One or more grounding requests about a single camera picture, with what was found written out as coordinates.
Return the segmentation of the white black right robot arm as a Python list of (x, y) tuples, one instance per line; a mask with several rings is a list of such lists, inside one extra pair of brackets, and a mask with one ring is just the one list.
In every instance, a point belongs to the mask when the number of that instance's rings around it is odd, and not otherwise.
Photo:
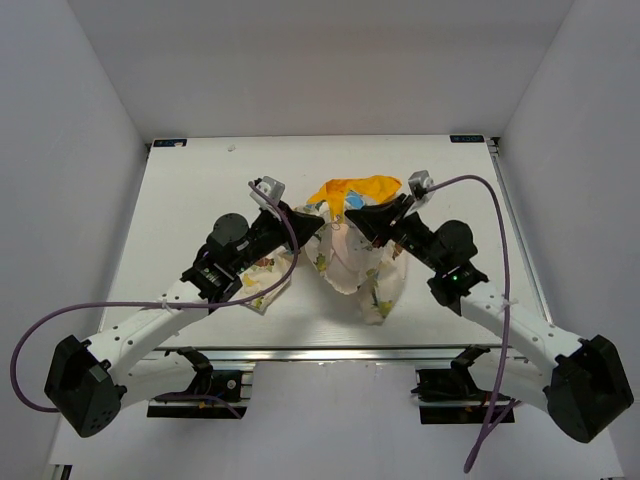
[(376, 247), (392, 241), (434, 272), (435, 300), (458, 316), (507, 339), (533, 368), (522, 370), (508, 397), (547, 412), (570, 438), (588, 443), (634, 402), (620, 355), (607, 338), (580, 337), (520, 305), (509, 304), (471, 262), (478, 252), (470, 227), (449, 220), (430, 230), (409, 199), (348, 210), (346, 219)]

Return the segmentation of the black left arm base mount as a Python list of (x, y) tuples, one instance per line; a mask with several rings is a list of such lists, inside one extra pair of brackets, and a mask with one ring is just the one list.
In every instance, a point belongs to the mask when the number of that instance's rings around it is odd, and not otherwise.
[(176, 350), (195, 368), (186, 390), (156, 397), (147, 407), (148, 418), (241, 420), (251, 398), (253, 367), (212, 364), (192, 347)]

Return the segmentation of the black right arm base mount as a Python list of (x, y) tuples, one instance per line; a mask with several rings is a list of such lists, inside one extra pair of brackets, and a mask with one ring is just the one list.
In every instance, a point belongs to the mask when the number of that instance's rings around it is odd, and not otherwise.
[(445, 367), (416, 369), (416, 386), (411, 395), (417, 399), (422, 425), (467, 425), (483, 423), (488, 411), (493, 381), (487, 389), (472, 379), (470, 367), (477, 359), (487, 359), (490, 349), (468, 346)]

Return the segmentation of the yellow cream dinosaur print jacket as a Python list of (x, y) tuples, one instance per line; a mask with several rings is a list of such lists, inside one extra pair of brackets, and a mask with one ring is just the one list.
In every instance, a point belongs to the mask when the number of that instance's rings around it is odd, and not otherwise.
[(319, 216), (324, 225), (305, 244), (306, 257), (333, 290), (358, 300), (365, 323), (380, 325), (397, 305), (408, 270), (408, 255), (389, 242), (375, 248), (344, 214), (395, 199), (402, 182), (392, 176), (332, 179), (296, 208)]

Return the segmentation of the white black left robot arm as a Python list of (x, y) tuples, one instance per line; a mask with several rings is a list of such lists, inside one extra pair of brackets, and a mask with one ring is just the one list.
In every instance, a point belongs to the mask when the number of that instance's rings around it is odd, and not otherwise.
[(245, 270), (280, 247), (297, 252), (319, 230), (321, 217), (263, 209), (253, 223), (229, 213), (214, 223), (191, 267), (163, 294), (109, 330), (80, 341), (70, 335), (56, 346), (44, 392), (75, 432), (91, 437), (119, 411), (164, 393), (199, 399), (211, 387), (212, 367), (192, 347), (164, 359), (147, 354), (186, 326), (222, 308), (242, 287)]

